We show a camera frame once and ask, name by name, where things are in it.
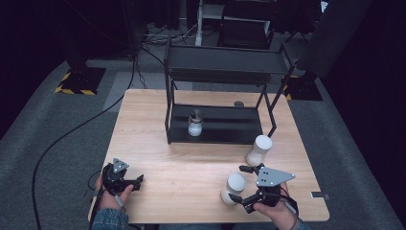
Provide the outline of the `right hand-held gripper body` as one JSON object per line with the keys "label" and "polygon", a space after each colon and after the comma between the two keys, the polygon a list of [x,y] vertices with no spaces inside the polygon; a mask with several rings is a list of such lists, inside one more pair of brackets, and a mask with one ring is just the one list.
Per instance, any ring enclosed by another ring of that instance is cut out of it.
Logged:
{"label": "right hand-held gripper body", "polygon": [[292,172],[260,167],[256,182],[259,189],[259,200],[268,206],[276,206],[281,198],[289,199],[288,195],[281,193],[282,183],[295,177],[296,175]]}

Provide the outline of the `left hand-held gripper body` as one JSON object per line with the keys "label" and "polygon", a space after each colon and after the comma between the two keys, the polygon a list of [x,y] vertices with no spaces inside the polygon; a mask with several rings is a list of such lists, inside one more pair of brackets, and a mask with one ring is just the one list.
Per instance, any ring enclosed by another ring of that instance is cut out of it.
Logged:
{"label": "left hand-held gripper body", "polygon": [[108,163],[102,169],[101,182],[110,194],[121,193],[128,185],[134,183],[133,180],[124,179],[128,167],[124,161],[114,158],[112,163]]}

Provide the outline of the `white grinder jar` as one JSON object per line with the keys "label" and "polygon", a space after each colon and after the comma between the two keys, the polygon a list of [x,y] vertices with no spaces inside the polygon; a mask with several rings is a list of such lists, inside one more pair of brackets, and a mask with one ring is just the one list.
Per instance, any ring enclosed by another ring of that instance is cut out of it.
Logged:
{"label": "white grinder jar", "polygon": [[222,201],[227,205],[233,205],[234,202],[230,198],[230,194],[238,196],[244,191],[247,185],[247,180],[240,172],[232,172],[229,174],[225,186],[220,192]]}
{"label": "white grinder jar", "polygon": [[272,148],[273,142],[267,135],[259,135],[245,159],[250,166],[257,166],[264,161],[267,152]]}

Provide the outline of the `glass shaker with silver lid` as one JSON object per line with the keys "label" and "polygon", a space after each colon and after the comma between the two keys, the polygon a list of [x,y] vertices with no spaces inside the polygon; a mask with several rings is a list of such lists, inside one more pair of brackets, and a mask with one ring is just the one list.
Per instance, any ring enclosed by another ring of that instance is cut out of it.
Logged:
{"label": "glass shaker with silver lid", "polygon": [[188,133],[190,136],[197,137],[202,133],[204,115],[201,110],[194,109],[189,116]]}

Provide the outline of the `black two-tier metal rack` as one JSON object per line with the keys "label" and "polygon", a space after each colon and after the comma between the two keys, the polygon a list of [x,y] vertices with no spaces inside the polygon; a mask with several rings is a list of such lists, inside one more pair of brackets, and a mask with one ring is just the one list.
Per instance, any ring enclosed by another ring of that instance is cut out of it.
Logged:
{"label": "black two-tier metal rack", "polygon": [[[283,45],[277,51],[266,51],[168,42],[164,54],[168,142],[251,145],[262,134],[259,111],[263,108],[271,123],[267,135],[272,136],[277,129],[273,109],[279,98],[269,99],[267,86],[275,75],[283,76],[281,86],[285,86],[294,69],[295,62]],[[256,85],[261,91],[254,106],[185,104],[175,101],[177,81]],[[204,115],[203,130],[197,137],[188,133],[194,109]]]}

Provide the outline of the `person's left hand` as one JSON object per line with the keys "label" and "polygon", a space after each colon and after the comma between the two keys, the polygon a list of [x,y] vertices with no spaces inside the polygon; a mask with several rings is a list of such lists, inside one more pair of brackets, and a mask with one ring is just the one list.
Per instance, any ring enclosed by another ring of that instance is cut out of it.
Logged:
{"label": "person's left hand", "polygon": [[121,210],[126,201],[130,197],[132,193],[133,185],[128,185],[122,193],[118,194],[118,198],[120,202],[117,201],[114,195],[111,195],[109,192],[104,192],[101,197],[99,198],[99,204],[97,205],[98,210],[103,209],[113,209],[113,210]]}

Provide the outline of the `person's right hand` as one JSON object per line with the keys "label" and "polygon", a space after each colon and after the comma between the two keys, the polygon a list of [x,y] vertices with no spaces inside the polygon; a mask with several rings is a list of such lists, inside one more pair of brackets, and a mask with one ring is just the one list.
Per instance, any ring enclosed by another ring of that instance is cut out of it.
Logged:
{"label": "person's right hand", "polygon": [[286,206],[286,199],[281,197],[274,207],[255,203],[254,209],[269,217],[279,230],[293,230],[298,224],[298,217]]}

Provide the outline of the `yellow-black striped stand base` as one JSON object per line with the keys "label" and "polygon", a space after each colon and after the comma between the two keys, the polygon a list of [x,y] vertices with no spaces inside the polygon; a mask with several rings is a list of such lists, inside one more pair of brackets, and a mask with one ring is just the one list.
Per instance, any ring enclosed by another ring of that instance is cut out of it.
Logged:
{"label": "yellow-black striped stand base", "polygon": [[288,100],[321,101],[323,99],[314,81],[303,80],[292,76],[283,88],[283,94]]}
{"label": "yellow-black striped stand base", "polygon": [[55,92],[95,96],[105,71],[105,68],[96,67],[87,67],[84,70],[69,69]]}

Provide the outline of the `grey panel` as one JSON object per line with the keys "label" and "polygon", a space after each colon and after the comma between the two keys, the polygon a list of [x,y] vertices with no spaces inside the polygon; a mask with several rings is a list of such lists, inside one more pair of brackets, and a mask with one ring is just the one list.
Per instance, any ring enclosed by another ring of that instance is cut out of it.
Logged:
{"label": "grey panel", "polygon": [[297,68],[324,78],[354,36],[372,0],[329,0]]}

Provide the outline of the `white metal stand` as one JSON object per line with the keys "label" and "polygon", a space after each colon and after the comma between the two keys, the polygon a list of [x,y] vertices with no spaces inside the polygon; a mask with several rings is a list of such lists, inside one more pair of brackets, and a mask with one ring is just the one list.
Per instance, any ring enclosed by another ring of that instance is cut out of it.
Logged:
{"label": "white metal stand", "polygon": [[206,4],[204,0],[199,1],[197,10],[197,32],[195,37],[196,46],[200,46],[202,44],[203,20],[204,19],[219,20],[222,15],[223,8],[224,8],[223,5]]}

